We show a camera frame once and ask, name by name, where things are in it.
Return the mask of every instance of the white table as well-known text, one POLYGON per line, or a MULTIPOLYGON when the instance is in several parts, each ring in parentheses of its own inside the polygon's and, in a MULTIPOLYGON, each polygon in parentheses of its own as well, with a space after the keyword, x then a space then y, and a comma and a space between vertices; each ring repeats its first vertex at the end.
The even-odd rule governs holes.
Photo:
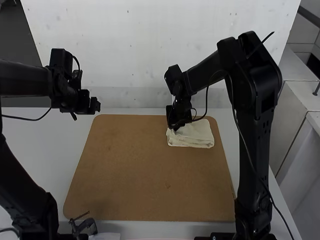
MULTIPOLYGON (((3 114, 35 118, 44 108, 3 108, 3 114)), ((163 108, 105 108, 103 114, 164 115, 163 108)), ((239 184, 239 138, 230 108, 209 109, 208 116, 218 123, 227 164, 236 190, 239 184)), ((3 134, 16 158, 34 181, 54 196, 59 211, 61 233, 69 233, 70 226, 63 215, 63 205, 85 146, 90 126, 95 116, 80 115, 77 121, 67 113, 52 110, 39 122, 14 119, 3 120, 3 134)), ((271 170, 269 188, 273 199, 284 215, 295 240, 301 240, 293 218, 271 170)), ((0 209, 0 227, 11 225, 9 215, 0 209)), ((233 223, 222 222, 146 222, 97 221, 100 232, 121 233, 121 239, 183 238, 209 236, 211 232, 233 232, 233 223)), ((290 240, 280 216, 273 210, 271 232, 278 240, 290 240)), ((3 233, 6 239, 15 239, 12 233, 3 233)))

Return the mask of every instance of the towel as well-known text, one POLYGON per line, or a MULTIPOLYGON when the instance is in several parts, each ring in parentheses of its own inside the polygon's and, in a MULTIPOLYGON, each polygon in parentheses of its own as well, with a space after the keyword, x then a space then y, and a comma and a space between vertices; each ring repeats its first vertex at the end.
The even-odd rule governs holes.
POLYGON ((187 123, 177 131, 168 128, 166 138, 168 145, 172 147, 209 149, 215 145, 215 139, 207 119, 187 123))

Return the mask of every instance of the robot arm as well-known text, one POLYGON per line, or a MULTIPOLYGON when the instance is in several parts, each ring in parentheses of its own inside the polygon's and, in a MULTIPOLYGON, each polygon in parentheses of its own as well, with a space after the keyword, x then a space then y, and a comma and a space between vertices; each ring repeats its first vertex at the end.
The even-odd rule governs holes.
MULTIPOLYGON (((78 60, 64 49, 52 49, 50 63, 46 67, 0 60, 0 96, 49 96, 52 108, 70 113, 74 120, 77 119, 75 114, 94 115, 100 112, 97 98, 89 97, 89 91, 81 89, 81 78, 78 60), (78 64, 75 71, 72 71, 73 59, 78 64)), ((87 240, 88 235, 79 234, 87 226, 76 228, 74 222, 74 234, 58 234, 56 200, 32 180, 15 158, 2 134, 2 127, 0 117, 0 205, 9 213, 12 225, 19 230, 22 239, 73 240, 77 237, 78 240, 87 240)))
POLYGON ((240 176, 234 209, 237 236, 245 240, 268 236, 272 219, 269 145, 282 86, 280 69, 251 31, 238 39, 219 41, 216 52, 185 72, 178 65, 170 66, 164 79, 175 96, 172 106, 166 107, 171 129, 192 122, 192 95, 225 79, 240 133, 240 176))

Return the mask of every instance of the black cable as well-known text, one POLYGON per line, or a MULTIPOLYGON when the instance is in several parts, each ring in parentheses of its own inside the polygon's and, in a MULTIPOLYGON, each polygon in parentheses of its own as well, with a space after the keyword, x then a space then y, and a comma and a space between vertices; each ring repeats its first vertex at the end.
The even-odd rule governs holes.
POLYGON ((20 117, 20 116, 10 116, 10 115, 4 115, 4 114, 2 114, 1 116, 2 116, 3 118, 7 118, 7 119, 18 119, 18 120, 36 122, 36 121, 39 121, 39 120, 43 119, 43 118, 50 112, 51 109, 52 109, 52 107, 50 107, 50 108, 48 109, 48 111, 45 112, 45 114, 43 114, 41 117, 36 118, 36 119, 25 118, 25 117, 20 117))
POLYGON ((0 229, 0 234, 1 233, 4 233, 4 232, 14 232, 15 235, 20 238, 20 234, 19 234, 19 231, 17 229, 15 229, 14 227, 8 227, 8 228, 3 228, 3 229, 0 229))
POLYGON ((195 109, 194 107, 191 108, 191 109, 195 111, 195 115, 194 115, 194 117, 193 117, 193 119, 192 119, 192 120, 194 120, 194 119, 196 118, 196 116, 197 116, 197 109, 195 109))
POLYGON ((233 115, 233 119, 234 119, 234 122, 235 122, 235 125, 236 125, 236 128, 238 129, 238 132, 239 132, 239 135, 241 136, 241 139, 243 141, 243 144, 244 144, 244 147, 245 147, 245 150, 246 150, 246 154, 248 155, 248 159, 249 159, 249 163, 250 163, 250 167, 253 171, 253 174, 255 175, 255 177, 257 179, 259 179, 260 183, 262 184, 263 188, 266 190, 270 200, 271 200, 271 203, 274 207, 274 209, 278 212, 278 214, 280 215, 280 217, 282 218, 282 221, 284 222, 285 226, 286 226, 286 229, 288 230, 289 234, 290 234, 290 237, 292 240, 295 240, 294 239, 294 236, 288 226, 288 223, 285 219, 285 217, 283 216, 283 214, 280 212, 280 210, 277 208, 276 204, 275 204, 275 201, 269 191, 269 189, 267 188, 266 184, 264 183, 264 181, 258 176, 255 168, 254 168, 254 165, 252 163, 252 159, 251 159, 251 156, 250 156, 250 153, 249 153, 249 149, 247 147, 247 144, 246 144, 246 141, 245 141, 245 138, 242 134, 242 132, 240 131, 240 128, 239 128, 239 124, 238 124, 238 120, 237 120, 237 117, 236 117, 236 111, 235 111, 235 106, 234 106, 234 89, 233 89, 233 84, 232 84, 232 80, 231 80, 231 76, 229 75, 229 79, 230 79, 230 87, 231 87, 231 106, 232 106, 232 115, 233 115))
POLYGON ((272 36, 272 34, 274 34, 275 32, 272 31, 269 33, 268 36, 266 36, 262 42, 260 42, 247 56, 246 56, 246 59, 250 58, 252 56, 252 54, 254 54, 263 44, 265 41, 267 41, 268 38, 270 38, 272 36))
POLYGON ((80 78, 80 63, 75 56, 72 55, 72 58, 75 60, 76 64, 78 65, 78 74, 77 74, 76 78, 79 79, 80 78))

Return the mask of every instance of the brown cork board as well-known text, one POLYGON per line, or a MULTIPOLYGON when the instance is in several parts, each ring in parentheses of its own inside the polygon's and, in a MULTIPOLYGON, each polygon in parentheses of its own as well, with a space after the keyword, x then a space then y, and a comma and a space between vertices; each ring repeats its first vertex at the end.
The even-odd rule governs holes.
POLYGON ((234 191, 218 125, 214 147, 167 144, 162 115, 99 115, 68 191, 68 219, 233 222, 234 191))

